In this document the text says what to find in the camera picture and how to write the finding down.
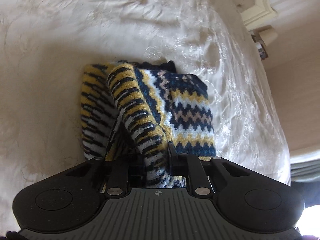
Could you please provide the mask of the navy yellow patterned knit sweater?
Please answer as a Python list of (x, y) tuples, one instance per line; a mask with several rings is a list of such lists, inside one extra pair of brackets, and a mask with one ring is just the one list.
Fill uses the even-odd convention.
[(207, 86), (174, 62), (89, 64), (81, 86), (81, 139), (86, 159), (142, 161), (147, 187), (185, 187), (171, 176), (168, 146), (209, 160), (216, 155)]

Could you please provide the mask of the right cream table lamp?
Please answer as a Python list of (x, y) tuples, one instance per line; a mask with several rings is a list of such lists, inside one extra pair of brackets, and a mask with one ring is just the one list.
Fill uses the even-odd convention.
[(278, 34), (274, 28), (261, 30), (258, 32), (258, 34), (266, 46), (269, 46), (278, 38)]

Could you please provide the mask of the cream floral bedspread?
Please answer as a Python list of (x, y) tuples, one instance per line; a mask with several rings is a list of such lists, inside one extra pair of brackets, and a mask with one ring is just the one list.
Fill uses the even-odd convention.
[(174, 61), (208, 87), (218, 155), (289, 184), (289, 148), (232, 0), (1, 0), (1, 233), (24, 187), (84, 161), (84, 66)]

